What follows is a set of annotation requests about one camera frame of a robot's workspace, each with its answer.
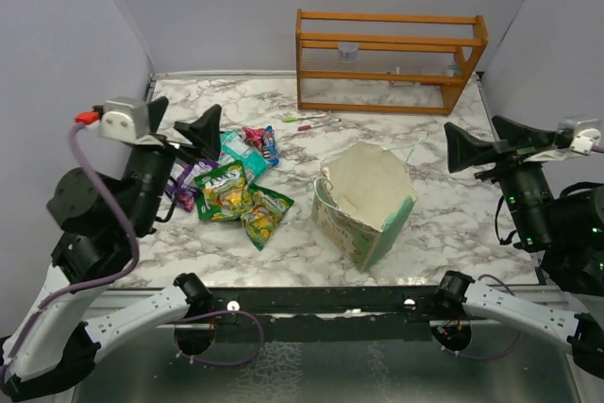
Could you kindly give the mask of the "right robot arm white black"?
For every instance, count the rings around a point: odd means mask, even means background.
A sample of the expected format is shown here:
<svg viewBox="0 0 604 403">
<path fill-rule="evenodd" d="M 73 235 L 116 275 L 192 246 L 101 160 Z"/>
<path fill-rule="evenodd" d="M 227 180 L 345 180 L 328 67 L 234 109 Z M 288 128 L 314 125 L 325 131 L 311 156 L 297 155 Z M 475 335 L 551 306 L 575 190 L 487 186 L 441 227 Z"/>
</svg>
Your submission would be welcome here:
<svg viewBox="0 0 604 403">
<path fill-rule="evenodd" d="M 539 253 L 541 269 L 585 307 L 584 313 L 550 309 L 502 293 L 460 272 L 445 273 L 433 296 L 445 319 L 462 315 L 496 320 L 540 336 L 572 356 L 583 371 L 603 376 L 603 186 L 579 182 L 554 196 L 546 162 L 602 152 L 598 120 L 565 120 L 554 130 L 492 119 L 497 141 L 483 141 L 445 124 L 450 173 L 478 167 L 478 180 L 498 184 L 518 237 L 515 248 Z"/>
</svg>

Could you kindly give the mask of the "green yellow snack packet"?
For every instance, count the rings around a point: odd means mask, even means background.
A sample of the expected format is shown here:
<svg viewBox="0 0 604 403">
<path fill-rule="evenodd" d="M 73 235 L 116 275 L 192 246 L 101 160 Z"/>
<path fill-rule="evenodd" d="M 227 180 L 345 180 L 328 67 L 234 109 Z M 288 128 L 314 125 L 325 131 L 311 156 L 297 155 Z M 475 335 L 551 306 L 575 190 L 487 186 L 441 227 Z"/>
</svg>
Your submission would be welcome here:
<svg viewBox="0 0 604 403">
<path fill-rule="evenodd" d="M 234 160 L 193 179 L 200 194 L 196 200 L 202 221 L 238 220 L 251 204 L 243 163 Z"/>
</svg>

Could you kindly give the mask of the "teal snack packet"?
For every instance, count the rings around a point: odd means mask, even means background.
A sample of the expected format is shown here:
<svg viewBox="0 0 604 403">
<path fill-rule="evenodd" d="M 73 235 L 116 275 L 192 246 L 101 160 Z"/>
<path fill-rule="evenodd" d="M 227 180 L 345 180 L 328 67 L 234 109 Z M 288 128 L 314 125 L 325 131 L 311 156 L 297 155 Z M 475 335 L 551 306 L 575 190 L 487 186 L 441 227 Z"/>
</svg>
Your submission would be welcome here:
<svg viewBox="0 0 604 403">
<path fill-rule="evenodd" d="M 247 144 L 239 133 L 226 131 L 221 134 L 218 163 L 223 166 L 234 160 L 242 162 L 248 183 L 254 183 L 273 167 L 273 164 L 258 149 Z"/>
</svg>

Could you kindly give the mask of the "blue m&m snack packet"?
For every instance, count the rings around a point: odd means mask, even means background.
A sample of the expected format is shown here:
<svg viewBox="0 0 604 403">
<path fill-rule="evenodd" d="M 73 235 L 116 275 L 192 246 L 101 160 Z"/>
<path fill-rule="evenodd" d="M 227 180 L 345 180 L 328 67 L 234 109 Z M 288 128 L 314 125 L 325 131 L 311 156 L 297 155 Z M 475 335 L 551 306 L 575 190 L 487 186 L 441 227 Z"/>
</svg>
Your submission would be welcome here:
<svg viewBox="0 0 604 403">
<path fill-rule="evenodd" d="M 275 131 L 272 126 L 266 127 L 261 134 L 261 153 L 272 166 L 279 164 Z"/>
</svg>

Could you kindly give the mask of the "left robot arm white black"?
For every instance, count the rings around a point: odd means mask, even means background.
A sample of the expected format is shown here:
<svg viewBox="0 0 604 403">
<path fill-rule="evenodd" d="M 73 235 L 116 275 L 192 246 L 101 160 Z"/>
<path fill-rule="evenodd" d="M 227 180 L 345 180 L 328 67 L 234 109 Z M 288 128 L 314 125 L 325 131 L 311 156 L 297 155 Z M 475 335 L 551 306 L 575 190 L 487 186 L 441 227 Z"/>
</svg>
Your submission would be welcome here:
<svg viewBox="0 0 604 403">
<path fill-rule="evenodd" d="M 219 106 L 191 123 L 177 123 L 181 142 L 159 134 L 167 108 L 165 97 L 119 97 L 76 116 L 68 142 L 77 167 L 62 177 L 47 204 L 62 234 L 25 320 L 1 342 L 1 390 L 12 401 L 66 391 L 138 334 L 166 323 L 198 322 L 210 311 L 210 290 L 197 275 L 183 273 L 139 303 L 96 319 L 86 315 L 99 295 L 136 268 L 139 241 L 159 221 L 174 163 L 219 156 Z M 93 169 L 77 142 L 87 129 L 129 147 L 121 177 Z"/>
</svg>

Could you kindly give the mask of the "red snack packet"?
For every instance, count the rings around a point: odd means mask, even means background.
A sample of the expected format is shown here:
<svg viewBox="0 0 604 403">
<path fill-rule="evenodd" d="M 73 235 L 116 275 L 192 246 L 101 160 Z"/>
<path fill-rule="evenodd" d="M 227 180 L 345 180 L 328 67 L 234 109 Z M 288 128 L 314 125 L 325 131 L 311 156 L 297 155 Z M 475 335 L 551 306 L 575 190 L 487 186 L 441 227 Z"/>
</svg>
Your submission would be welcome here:
<svg viewBox="0 0 604 403">
<path fill-rule="evenodd" d="M 244 137 L 243 137 L 244 142 L 250 146 L 254 146 L 261 153 L 263 153 L 264 152 L 263 134 L 264 134 L 265 129 L 264 128 L 251 128 L 251 127 L 245 126 L 242 128 L 242 131 L 244 134 Z"/>
</svg>

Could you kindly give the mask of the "green paper bag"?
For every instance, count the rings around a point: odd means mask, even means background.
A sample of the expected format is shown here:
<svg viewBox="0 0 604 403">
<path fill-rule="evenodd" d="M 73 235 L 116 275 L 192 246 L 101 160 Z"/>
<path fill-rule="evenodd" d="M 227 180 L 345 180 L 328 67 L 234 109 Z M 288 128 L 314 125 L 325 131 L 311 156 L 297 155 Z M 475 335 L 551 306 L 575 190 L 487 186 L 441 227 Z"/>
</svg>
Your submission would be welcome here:
<svg viewBox="0 0 604 403">
<path fill-rule="evenodd" d="M 395 150 L 357 141 L 325 158 L 312 182 L 312 220 L 361 273 L 392 249 L 418 199 Z"/>
</svg>

